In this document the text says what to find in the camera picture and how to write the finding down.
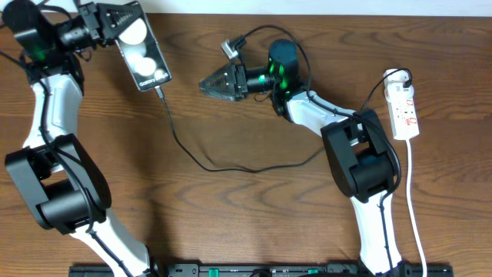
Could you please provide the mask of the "black smartphone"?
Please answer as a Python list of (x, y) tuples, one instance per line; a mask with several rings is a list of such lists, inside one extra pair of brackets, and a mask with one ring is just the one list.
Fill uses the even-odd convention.
[(145, 14), (140, 15), (117, 37), (116, 44), (140, 92), (172, 80)]

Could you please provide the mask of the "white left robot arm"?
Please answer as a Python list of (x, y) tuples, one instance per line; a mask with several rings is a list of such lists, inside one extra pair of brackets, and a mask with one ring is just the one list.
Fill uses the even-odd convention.
[(77, 4), (78, 14), (53, 23), (45, 2), (14, 0), (2, 21), (22, 46), (17, 65), (35, 94), (32, 127), (6, 170), (35, 221), (91, 248), (112, 276), (161, 276), (163, 270), (112, 211), (100, 169), (77, 137), (84, 96), (81, 61), (116, 45), (141, 92), (160, 89), (171, 74), (139, 2)]

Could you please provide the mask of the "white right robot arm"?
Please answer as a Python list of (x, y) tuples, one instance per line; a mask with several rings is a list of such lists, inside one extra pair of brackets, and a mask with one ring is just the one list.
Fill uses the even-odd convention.
[(334, 182), (354, 207), (363, 266), (372, 275), (390, 275), (402, 261), (391, 214), (401, 164), (376, 113), (337, 107), (301, 81), (297, 42), (273, 42), (267, 65), (259, 68), (245, 66), (240, 53), (244, 44), (242, 37), (222, 42), (230, 62), (204, 78), (200, 90), (232, 102), (267, 92), (279, 116), (319, 135)]

